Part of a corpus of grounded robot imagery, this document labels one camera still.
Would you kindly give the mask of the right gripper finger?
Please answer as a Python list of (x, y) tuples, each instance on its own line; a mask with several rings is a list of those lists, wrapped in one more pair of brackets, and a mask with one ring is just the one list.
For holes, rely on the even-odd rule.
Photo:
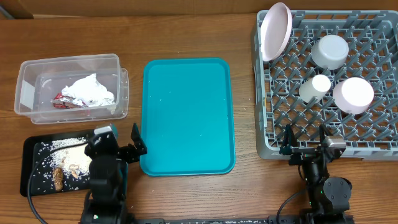
[(287, 124), (285, 126), (284, 139), (282, 141), (281, 149), (290, 149), (291, 147), (297, 147), (297, 146), (298, 146), (298, 141), (297, 138), (295, 137), (292, 126), (290, 124)]
[(320, 143), (323, 143), (327, 136), (332, 136), (333, 134), (331, 131), (326, 127), (325, 124), (319, 125), (319, 136), (320, 136)]

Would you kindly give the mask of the white paper cup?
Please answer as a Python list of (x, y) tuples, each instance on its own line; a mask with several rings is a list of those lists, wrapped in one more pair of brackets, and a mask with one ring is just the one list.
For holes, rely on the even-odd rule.
[(309, 103), (315, 97), (318, 103), (331, 88), (331, 81), (325, 75), (315, 75), (303, 83), (299, 88), (299, 96), (304, 102)]

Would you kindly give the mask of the white napkin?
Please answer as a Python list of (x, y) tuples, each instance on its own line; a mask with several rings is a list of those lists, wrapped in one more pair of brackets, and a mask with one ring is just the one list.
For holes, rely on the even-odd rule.
[(97, 80), (95, 73), (66, 86), (61, 94), (73, 98), (79, 106), (109, 106), (115, 103), (114, 94)]

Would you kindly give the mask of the red foil snack wrapper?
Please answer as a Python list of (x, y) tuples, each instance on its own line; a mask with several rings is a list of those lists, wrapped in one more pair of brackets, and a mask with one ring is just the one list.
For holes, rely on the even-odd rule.
[(86, 106), (86, 104), (80, 99), (65, 96), (61, 93), (57, 94), (54, 99), (50, 100), (50, 102), (53, 104), (54, 108), (58, 109), (83, 108)]

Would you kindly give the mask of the grey shallow bowl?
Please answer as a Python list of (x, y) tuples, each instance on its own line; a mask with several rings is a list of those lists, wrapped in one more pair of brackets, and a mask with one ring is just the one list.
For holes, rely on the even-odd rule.
[(321, 68), (329, 68), (330, 70), (342, 67), (348, 53), (347, 41), (338, 35), (322, 37), (311, 49), (313, 62)]

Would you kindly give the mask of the large white dinner plate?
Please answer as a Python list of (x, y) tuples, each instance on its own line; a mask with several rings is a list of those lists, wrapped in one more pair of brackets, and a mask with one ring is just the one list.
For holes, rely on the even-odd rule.
[(264, 62), (281, 55), (292, 31), (292, 13), (282, 2), (274, 4), (266, 13), (261, 27), (261, 53)]

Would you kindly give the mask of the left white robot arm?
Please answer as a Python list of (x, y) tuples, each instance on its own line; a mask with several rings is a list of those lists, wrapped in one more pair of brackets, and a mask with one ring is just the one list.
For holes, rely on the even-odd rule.
[(118, 132), (113, 124), (97, 128), (88, 140), (85, 154), (89, 165), (89, 189), (86, 194), (81, 223), (136, 223), (126, 206), (129, 164), (147, 154), (147, 147), (138, 127), (133, 125), (132, 144), (119, 146)]

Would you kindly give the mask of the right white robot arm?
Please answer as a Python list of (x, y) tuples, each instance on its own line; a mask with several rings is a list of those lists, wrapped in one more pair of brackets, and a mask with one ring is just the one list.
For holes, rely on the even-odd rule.
[(339, 159), (345, 151), (345, 140), (332, 135), (324, 124), (319, 125), (318, 129), (320, 142), (317, 147), (300, 148), (291, 125), (285, 127), (279, 153), (290, 157), (290, 166), (298, 167), (305, 188), (283, 202), (277, 211), (277, 223), (282, 221), (280, 214), (286, 204), (304, 193), (308, 195), (310, 207), (301, 210), (292, 223), (354, 222), (352, 217), (345, 215), (350, 208), (352, 183), (346, 178), (330, 176), (327, 169), (327, 164)]

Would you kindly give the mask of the clear plastic waste bin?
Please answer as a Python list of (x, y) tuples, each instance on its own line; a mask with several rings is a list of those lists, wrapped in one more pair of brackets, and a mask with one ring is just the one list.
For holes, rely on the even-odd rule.
[[(62, 89), (92, 74), (114, 95), (112, 105), (67, 109), (54, 107), (53, 99)], [(34, 124), (123, 119), (128, 108), (128, 72), (122, 68), (116, 54), (45, 58), (21, 64), (14, 111), (29, 117)]]

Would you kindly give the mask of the grey dishwasher rack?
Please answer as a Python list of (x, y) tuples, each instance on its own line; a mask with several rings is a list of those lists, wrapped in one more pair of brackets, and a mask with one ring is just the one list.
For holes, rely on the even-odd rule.
[[(300, 147), (315, 147), (318, 127), (346, 141), (345, 157), (393, 161), (397, 159), (397, 13), (395, 11), (292, 11), (292, 33), (284, 52), (265, 62), (260, 51), (260, 11), (252, 32), (252, 65), (256, 81), (256, 149), (263, 159), (280, 159), (287, 125)], [(311, 47), (334, 34), (348, 43), (341, 68), (320, 68)], [(357, 115), (341, 111), (331, 93), (318, 102), (304, 102), (299, 88), (315, 75), (333, 85), (348, 78), (368, 81), (374, 90), (369, 108)]]

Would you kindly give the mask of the spilled white rice pile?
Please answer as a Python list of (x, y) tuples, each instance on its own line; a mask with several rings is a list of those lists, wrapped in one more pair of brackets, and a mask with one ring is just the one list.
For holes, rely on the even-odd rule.
[[(85, 141), (76, 145), (64, 145), (62, 147), (52, 149), (45, 156), (51, 156), (53, 157), (53, 160), (59, 162), (54, 169), (58, 167), (63, 169), (63, 189), (60, 192), (83, 190), (88, 188), (91, 158), (85, 155), (85, 146)], [(35, 171), (40, 165), (41, 162), (38, 162), (35, 165)]]

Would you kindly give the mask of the black plastic tray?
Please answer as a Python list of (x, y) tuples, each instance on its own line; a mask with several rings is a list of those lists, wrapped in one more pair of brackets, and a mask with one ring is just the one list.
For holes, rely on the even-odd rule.
[(54, 148), (64, 145), (76, 145), (94, 136), (92, 129), (83, 131), (72, 131), (66, 133), (46, 134), (32, 136), (25, 140), (22, 154), (22, 170), (20, 181), (20, 193), (27, 195), (27, 184), (32, 169), (38, 162), (41, 162), (32, 177), (30, 193), (32, 196), (55, 194), (53, 184), (53, 170), (59, 164), (53, 157), (45, 157)]

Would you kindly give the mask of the teal plastic serving tray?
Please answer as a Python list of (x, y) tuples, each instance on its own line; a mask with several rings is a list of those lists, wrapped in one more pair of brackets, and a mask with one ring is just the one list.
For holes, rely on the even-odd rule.
[(158, 59), (143, 73), (145, 174), (227, 174), (236, 163), (233, 96), (221, 58)]

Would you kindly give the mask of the brown food scrap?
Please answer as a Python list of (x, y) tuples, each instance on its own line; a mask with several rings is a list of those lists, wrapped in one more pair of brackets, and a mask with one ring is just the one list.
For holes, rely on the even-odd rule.
[(53, 184), (57, 192), (63, 189), (63, 169), (58, 167), (53, 170)]

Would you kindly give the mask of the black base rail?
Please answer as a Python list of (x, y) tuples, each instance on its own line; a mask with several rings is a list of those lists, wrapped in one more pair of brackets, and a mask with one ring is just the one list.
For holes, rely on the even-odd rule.
[[(276, 216), (268, 216), (267, 218), (234, 218), (234, 219), (207, 219), (207, 220), (164, 220), (163, 218), (152, 219), (136, 219), (132, 223), (138, 224), (276, 224)], [(284, 215), (279, 217), (281, 224), (296, 224), (301, 222), (298, 216)], [(343, 221), (321, 221), (315, 223), (343, 223)], [(353, 217), (346, 217), (345, 223), (354, 224)]]

